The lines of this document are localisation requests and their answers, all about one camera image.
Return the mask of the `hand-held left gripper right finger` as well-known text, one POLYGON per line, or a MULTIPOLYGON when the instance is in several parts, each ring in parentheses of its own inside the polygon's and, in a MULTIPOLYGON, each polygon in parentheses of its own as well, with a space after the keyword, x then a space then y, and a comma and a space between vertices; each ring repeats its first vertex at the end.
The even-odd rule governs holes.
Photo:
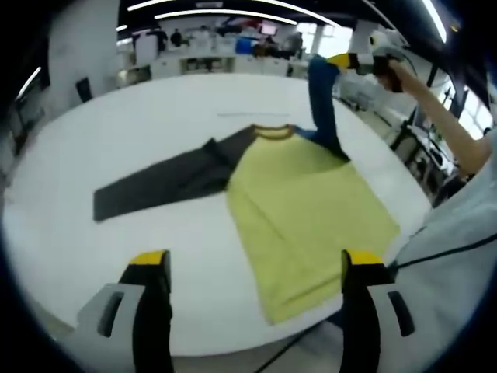
POLYGON ((373 253, 342 251, 341 372, 421 372, 431 324, 373 253))

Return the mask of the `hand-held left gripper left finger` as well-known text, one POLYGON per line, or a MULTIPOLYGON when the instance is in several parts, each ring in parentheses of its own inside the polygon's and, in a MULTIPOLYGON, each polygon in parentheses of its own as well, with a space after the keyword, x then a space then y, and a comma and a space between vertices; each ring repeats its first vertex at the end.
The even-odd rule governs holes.
POLYGON ((80 310, 75 359, 87 372, 172 372, 168 250, 133 258, 80 310))

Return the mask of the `person's right hand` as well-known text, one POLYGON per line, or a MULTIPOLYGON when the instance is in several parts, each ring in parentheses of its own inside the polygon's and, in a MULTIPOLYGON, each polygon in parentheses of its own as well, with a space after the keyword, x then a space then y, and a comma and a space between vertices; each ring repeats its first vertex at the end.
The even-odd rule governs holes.
POLYGON ((377 76, 378 82, 393 93, 412 93, 414 77, 396 60, 388 62, 387 72, 377 76))

